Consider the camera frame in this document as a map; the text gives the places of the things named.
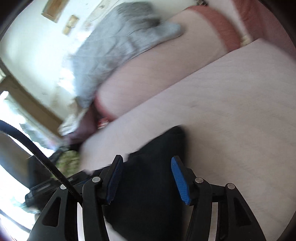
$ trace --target ribbed blue pad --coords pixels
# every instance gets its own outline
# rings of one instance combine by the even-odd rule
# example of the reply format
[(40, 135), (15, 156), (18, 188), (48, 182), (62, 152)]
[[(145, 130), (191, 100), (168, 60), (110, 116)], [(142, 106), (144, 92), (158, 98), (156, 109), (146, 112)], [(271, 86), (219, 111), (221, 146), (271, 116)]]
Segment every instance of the ribbed blue pad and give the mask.
[(116, 190), (121, 178), (122, 170), (123, 170), (123, 159), (121, 158), (115, 167), (115, 170), (113, 172), (112, 177), (110, 178), (110, 181), (107, 187), (106, 201), (108, 204), (110, 204), (111, 201), (114, 200)]
[(171, 161), (171, 167), (181, 199), (185, 202), (186, 205), (189, 205), (191, 202), (191, 199), (189, 197), (189, 188), (174, 157)]

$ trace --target picture frame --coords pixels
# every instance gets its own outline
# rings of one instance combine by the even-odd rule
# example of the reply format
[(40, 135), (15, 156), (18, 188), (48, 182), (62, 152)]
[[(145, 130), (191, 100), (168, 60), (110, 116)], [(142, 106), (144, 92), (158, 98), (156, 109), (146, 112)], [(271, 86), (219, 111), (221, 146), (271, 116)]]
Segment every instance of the picture frame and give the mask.
[(68, 2), (69, 0), (48, 0), (41, 14), (57, 23)]

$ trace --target silver screw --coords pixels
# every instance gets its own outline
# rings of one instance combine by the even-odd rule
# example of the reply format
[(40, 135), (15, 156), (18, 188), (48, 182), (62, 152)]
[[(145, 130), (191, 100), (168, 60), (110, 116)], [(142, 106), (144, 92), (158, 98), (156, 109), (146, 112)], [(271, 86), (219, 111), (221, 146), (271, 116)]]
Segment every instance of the silver screw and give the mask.
[(203, 183), (203, 179), (202, 179), (201, 177), (197, 177), (197, 178), (195, 179), (195, 182), (196, 182), (196, 183)]
[(92, 181), (93, 183), (98, 183), (101, 180), (99, 177), (93, 177)]
[(235, 185), (232, 184), (232, 183), (228, 183), (228, 184), (227, 184), (227, 187), (228, 187), (229, 189), (235, 189)]

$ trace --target gray cloth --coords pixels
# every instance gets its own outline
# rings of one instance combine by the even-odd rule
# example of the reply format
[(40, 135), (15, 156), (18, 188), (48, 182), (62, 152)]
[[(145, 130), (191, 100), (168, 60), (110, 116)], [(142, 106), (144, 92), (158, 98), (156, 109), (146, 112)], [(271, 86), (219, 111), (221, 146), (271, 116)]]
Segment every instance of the gray cloth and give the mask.
[(90, 106), (98, 86), (129, 59), (182, 34), (181, 26), (161, 21), (150, 3), (116, 6), (72, 57), (80, 106)]

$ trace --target black fabric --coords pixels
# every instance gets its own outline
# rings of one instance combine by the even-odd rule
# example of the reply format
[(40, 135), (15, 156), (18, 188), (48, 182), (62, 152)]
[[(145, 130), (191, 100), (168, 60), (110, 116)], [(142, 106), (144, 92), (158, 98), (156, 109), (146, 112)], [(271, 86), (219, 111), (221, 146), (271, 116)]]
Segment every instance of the black fabric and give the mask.
[(174, 155), (185, 160), (186, 135), (173, 127), (130, 154), (104, 215), (128, 241), (180, 241), (182, 201), (171, 171)]

